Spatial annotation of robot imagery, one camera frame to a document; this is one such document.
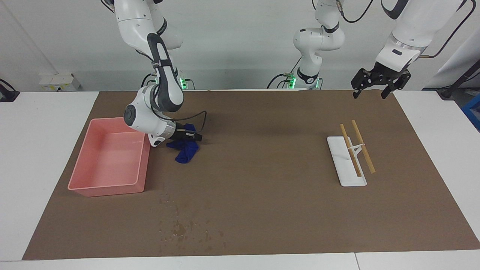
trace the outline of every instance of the blue cloth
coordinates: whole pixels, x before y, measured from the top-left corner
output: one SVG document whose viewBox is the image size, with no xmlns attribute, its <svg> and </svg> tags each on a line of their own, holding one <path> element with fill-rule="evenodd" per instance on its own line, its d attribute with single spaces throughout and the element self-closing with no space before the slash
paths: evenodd
<svg viewBox="0 0 480 270">
<path fill-rule="evenodd" d="M 197 131 L 192 124 L 185 124 L 186 130 Z M 167 143 L 167 147 L 180 150 L 180 153 L 175 158 L 178 163 L 186 164 L 193 159 L 193 156 L 198 151 L 198 144 L 192 140 L 176 140 L 171 143 Z"/>
</svg>

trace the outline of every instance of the robotic arm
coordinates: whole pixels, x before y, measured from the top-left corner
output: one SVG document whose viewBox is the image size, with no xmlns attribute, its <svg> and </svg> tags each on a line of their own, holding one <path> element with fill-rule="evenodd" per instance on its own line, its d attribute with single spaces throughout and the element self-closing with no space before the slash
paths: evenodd
<svg viewBox="0 0 480 270">
<path fill-rule="evenodd" d="M 128 45 L 148 57 L 155 70 L 155 85 L 142 87 L 124 113 L 125 123 L 148 134 L 154 147 L 168 138 L 202 140 L 196 132 L 185 130 L 163 112 L 176 112 L 183 104 L 183 92 L 177 80 L 168 49 L 179 48 L 181 36 L 168 26 L 158 3 L 162 0 L 109 0 L 114 6 L 120 34 Z"/>
<path fill-rule="evenodd" d="M 402 89 L 410 79 L 408 66 L 430 45 L 464 0 L 382 0 L 385 13 L 396 20 L 373 69 L 360 69 L 351 81 L 353 97 L 374 85 L 387 85 L 382 98 Z"/>
<path fill-rule="evenodd" d="M 336 0 L 319 0 L 315 18 L 321 27 L 300 29 L 293 38 L 293 44 L 301 53 L 300 65 L 296 71 L 297 84 L 306 88 L 314 88 L 318 80 L 322 66 L 322 57 L 318 53 L 339 49 L 345 41 L 345 34 L 340 29 Z"/>
</svg>

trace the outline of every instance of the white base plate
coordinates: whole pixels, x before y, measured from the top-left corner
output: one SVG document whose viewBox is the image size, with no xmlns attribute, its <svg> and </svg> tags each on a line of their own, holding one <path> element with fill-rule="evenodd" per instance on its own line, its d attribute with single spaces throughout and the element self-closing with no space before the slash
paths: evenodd
<svg viewBox="0 0 480 270">
<path fill-rule="evenodd" d="M 358 159 L 355 159 L 355 162 L 358 164 L 362 175 L 361 177 L 358 177 L 343 137 L 328 137 L 327 142 L 328 146 L 330 147 L 330 152 L 332 153 L 333 162 L 335 164 L 336 173 L 338 174 L 340 184 L 342 186 L 366 186 L 367 180 L 365 179 L 360 163 Z"/>
</svg>

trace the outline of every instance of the brown mat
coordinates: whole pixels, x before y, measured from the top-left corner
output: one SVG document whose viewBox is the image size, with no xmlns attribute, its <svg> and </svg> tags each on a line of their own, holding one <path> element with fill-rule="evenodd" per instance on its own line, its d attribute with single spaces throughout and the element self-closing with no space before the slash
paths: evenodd
<svg viewBox="0 0 480 270">
<path fill-rule="evenodd" d="M 68 191 L 90 119 L 134 96 L 100 93 L 23 259 L 480 249 L 397 100 L 376 90 L 189 92 L 176 116 L 209 112 L 191 163 L 162 145 L 143 193 Z M 351 119 L 378 171 L 366 187 L 340 186 L 326 141 L 345 123 L 356 142 Z"/>
</svg>

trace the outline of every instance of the pink tray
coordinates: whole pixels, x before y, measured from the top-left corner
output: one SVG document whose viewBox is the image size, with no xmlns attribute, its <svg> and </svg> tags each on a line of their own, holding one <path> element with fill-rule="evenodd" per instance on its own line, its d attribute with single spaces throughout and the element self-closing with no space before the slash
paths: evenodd
<svg viewBox="0 0 480 270">
<path fill-rule="evenodd" d="M 93 119 L 68 189 L 87 197 L 142 192 L 149 153 L 146 134 L 122 117 Z"/>
</svg>

